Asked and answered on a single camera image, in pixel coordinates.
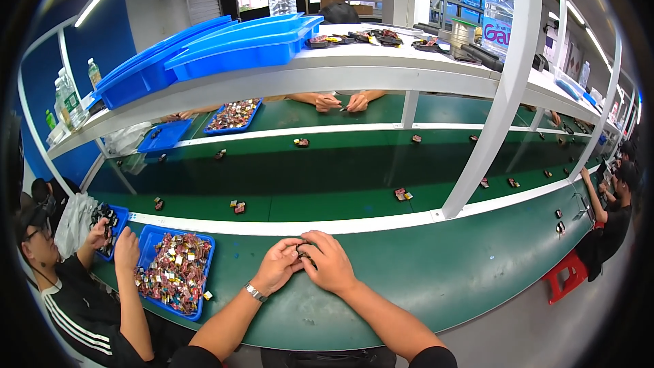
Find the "stacked blue trays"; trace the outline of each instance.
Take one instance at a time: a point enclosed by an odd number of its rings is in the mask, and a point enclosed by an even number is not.
[[[318,35],[323,16],[302,13],[250,20],[209,34],[165,62],[179,81],[245,68],[288,64],[307,39]]]
[[[164,235],[166,233],[170,233],[175,236],[176,234],[186,234],[187,232],[153,225],[145,225],[143,227],[141,236],[139,236],[139,249],[141,250],[141,255],[139,256],[139,262],[136,264],[137,267],[143,267],[143,269],[147,269],[150,266],[150,263],[153,262],[154,258],[157,256],[157,250],[154,248],[154,246],[164,239]],[[207,264],[204,268],[204,275],[208,276],[208,269],[209,266],[211,266],[213,252],[216,249],[216,241],[213,240],[213,237],[207,236],[206,234],[196,233],[196,236],[203,241],[208,241],[211,243],[211,249],[208,251]],[[205,279],[205,282],[202,285],[203,293],[205,292],[206,286],[207,280]],[[200,297],[198,300],[198,311],[191,315],[185,315],[173,307],[163,304],[160,300],[156,300],[155,298],[146,297],[145,299],[150,301],[155,306],[161,307],[164,310],[167,310],[176,316],[180,316],[189,321],[197,321],[200,318],[200,315],[202,315],[202,302],[204,301],[204,297]]]
[[[171,149],[179,141],[179,138],[182,138],[182,135],[191,126],[192,122],[192,119],[184,119],[153,127],[145,135],[136,152],[147,153]],[[152,133],[159,130],[161,130],[159,134],[154,139],[151,138]]]
[[[112,204],[109,205],[109,208],[113,209],[114,212],[116,212],[116,217],[118,217],[119,219],[119,224],[116,225],[116,227],[111,228],[111,235],[115,235],[116,237],[118,237],[122,232],[122,230],[125,229],[125,225],[127,225],[127,218],[129,217],[129,209],[123,208],[121,206],[114,206]],[[109,256],[105,256],[99,251],[96,251],[95,253],[101,258],[103,258],[104,260],[111,261],[111,259],[114,258],[114,249],[115,249],[115,245],[114,248],[111,249],[111,254]]]
[[[231,16],[217,17],[185,29],[143,50],[113,69],[97,84],[107,108],[114,110],[147,94],[165,89],[177,80],[164,69],[164,62],[179,54],[185,45],[198,38],[237,24]]]
[[[205,127],[203,132],[207,135],[223,135],[223,134],[233,134],[233,133],[242,133],[243,131],[247,130],[247,127],[250,126],[252,123],[252,120],[254,119],[254,116],[256,113],[259,111],[259,108],[261,107],[261,103],[264,101],[263,98],[259,98],[259,102],[256,103],[256,107],[254,107],[254,111],[252,112],[252,115],[250,116],[250,119],[248,120],[247,124],[245,124],[242,127],[239,128],[223,128],[223,129],[209,129],[209,127]],[[221,113],[225,109],[225,105],[220,107],[218,111],[213,115],[213,118],[211,118],[211,121],[213,122],[214,119],[216,119],[216,116]]]

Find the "black cap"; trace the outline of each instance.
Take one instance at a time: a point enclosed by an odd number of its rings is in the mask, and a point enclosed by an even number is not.
[[[639,180],[634,163],[630,160],[622,162],[620,167],[616,169],[616,178],[618,181],[625,182],[630,191],[634,191]]]
[[[361,23],[359,14],[347,3],[330,3],[323,7],[318,14],[324,16],[325,25],[351,25]]]
[[[636,148],[634,147],[634,143],[630,140],[626,140],[622,143],[620,152],[629,155],[629,160],[634,160],[636,158]]]

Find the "green bottle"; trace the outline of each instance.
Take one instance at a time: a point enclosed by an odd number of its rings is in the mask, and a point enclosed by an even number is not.
[[[45,110],[45,120],[47,121],[50,130],[53,130],[54,127],[57,126],[57,121],[54,121],[54,117],[52,116],[50,110]]]

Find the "red stool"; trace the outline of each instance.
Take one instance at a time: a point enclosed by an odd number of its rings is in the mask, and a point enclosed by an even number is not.
[[[570,276],[563,283],[563,290],[561,290],[559,288],[557,274],[565,269],[568,269]],[[549,284],[552,286],[552,298],[548,303],[552,305],[565,297],[566,294],[577,288],[579,284],[583,283],[583,281],[586,280],[586,277],[588,277],[586,266],[583,265],[581,259],[577,256],[575,249],[572,249],[572,251],[568,253],[559,264],[554,266],[553,269],[543,276],[543,280],[548,280]]]

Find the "gray floor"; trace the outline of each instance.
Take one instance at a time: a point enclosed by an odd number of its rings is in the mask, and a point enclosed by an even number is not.
[[[460,368],[571,367],[608,313],[623,280],[632,230],[594,282],[583,282],[554,305],[539,281],[493,311],[439,334]],[[259,350],[243,346],[225,361],[229,368],[260,368]],[[407,368],[398,358],[396,368]]]

